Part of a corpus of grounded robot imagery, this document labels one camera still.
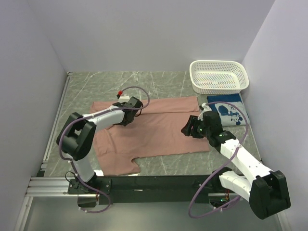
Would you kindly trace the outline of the pink graphic t-shirt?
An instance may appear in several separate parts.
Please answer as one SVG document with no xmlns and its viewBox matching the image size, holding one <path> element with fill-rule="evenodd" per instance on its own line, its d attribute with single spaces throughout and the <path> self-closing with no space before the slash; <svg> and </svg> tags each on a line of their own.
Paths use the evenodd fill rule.
<svg viewBox="0 0 308 231">
<path fill-rule="evenodd" d="M 127 126 L 96 132 L 93 146 L 106 176 L 140 173 L 136 158 L 208 152 L 207 139 L 182 134 L 191 115 L 199 116 L 197 97 L 154 99 Z"/>
</svg>

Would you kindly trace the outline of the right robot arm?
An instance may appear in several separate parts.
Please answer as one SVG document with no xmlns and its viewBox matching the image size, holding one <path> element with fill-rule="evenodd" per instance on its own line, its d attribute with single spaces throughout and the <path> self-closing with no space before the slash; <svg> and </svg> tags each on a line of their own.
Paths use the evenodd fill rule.
<svg viewBox="0 0 308 231">
<path fill-rule="evenodd" d="M 291 206 L 285 175 L 273 171 L 254 158 L 230 131 L 224 130 L 218 113 L 203 111 L 200 116 L 191 115 L 181 129 L 185 136 L 206 138 L 210 146 L 228 159 L 200 185 L 193 196 L 194 203 L 202 189 L 211 184 L 213 190 L 233 191 L 249 202 L 259 219 L 265 219 Z"/>
</svg>

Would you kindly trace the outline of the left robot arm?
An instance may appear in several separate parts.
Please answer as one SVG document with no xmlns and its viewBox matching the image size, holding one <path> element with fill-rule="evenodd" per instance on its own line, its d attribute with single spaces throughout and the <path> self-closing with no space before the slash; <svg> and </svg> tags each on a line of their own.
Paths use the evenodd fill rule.
<svg viewBox="0 0 308 231">
<path fill-rule="evenodd" d="M 72 113 L 57 137 L 59 155 L 67 160 L 80 179 L 79 188 L 84 193 L 96 189 L 96 173 L 87 157 L 97 131 L 112 125 L 126 126 L 144 104 L 135 97 L 125 102 L 116 102 L 110 107 L 92 114 Z"/>
</svg>

